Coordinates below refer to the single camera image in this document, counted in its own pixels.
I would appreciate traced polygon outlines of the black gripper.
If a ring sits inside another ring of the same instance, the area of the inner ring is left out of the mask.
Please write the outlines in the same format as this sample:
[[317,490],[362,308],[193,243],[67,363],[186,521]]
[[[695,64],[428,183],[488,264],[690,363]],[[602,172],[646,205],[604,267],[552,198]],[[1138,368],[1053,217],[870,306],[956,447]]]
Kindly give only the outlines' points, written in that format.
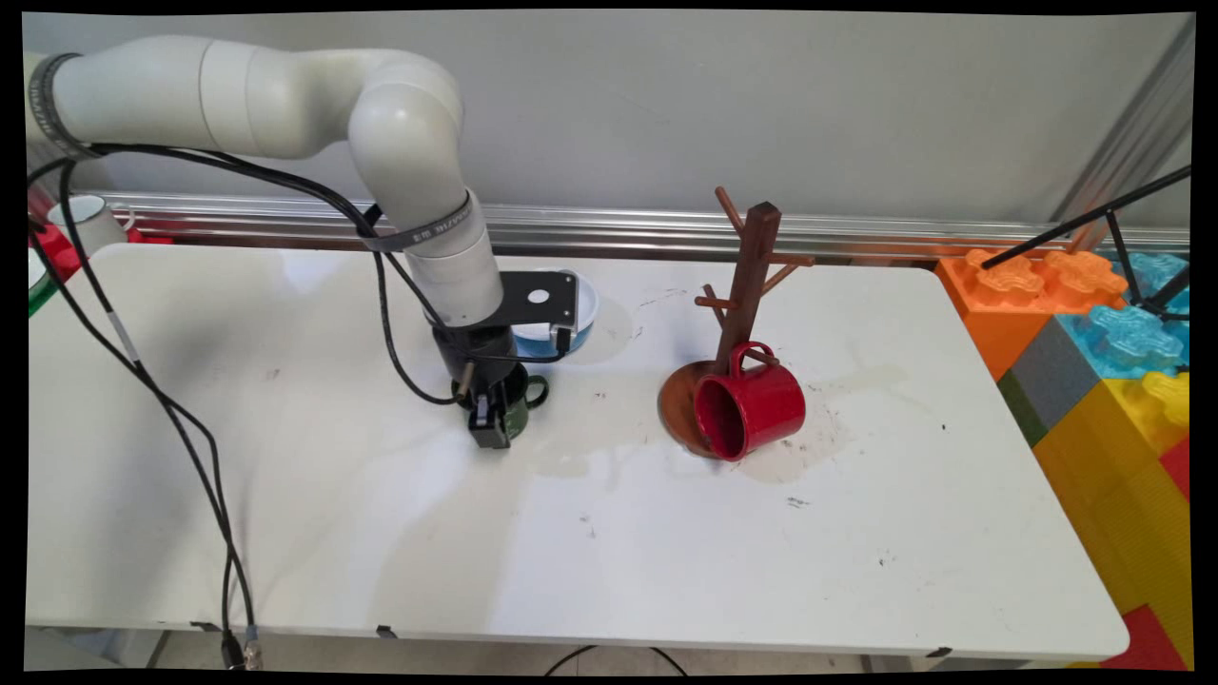
[[504,382],[519,363],[509,325],[460,330],[434,325],[432,338],[451,374],[453,390],[460,390],[462,382],[470,377],[464,386],[473,392],[468,430],[479,449],[509,449],[512,438],[505,429],[505,394],[503,390],[488,390]]

